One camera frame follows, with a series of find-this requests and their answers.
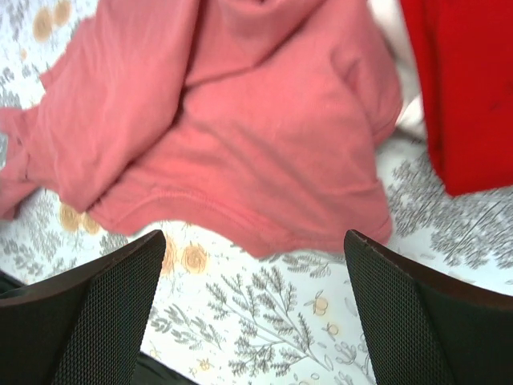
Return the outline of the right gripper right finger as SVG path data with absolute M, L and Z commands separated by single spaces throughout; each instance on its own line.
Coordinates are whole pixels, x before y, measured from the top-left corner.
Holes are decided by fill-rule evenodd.
M 362 233 L 350 283 L 379 384 L 510 384 L 512 297 L 462 282 Z

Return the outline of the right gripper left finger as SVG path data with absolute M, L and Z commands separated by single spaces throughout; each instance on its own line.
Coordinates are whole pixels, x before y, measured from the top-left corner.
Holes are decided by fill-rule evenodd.
M 1 296 L 3 384 L 129 384 L 160 278 L 160 230 Z

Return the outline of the dusty pink t shirt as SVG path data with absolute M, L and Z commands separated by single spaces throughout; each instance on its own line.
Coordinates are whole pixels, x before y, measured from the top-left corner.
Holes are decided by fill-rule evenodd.
M 4 108 L 1 216 L 37 188 L 132 235 L 162 220 L 255 257 L 387 242 L 375 152 L 402 109 L 363 1 L 101 1 Z

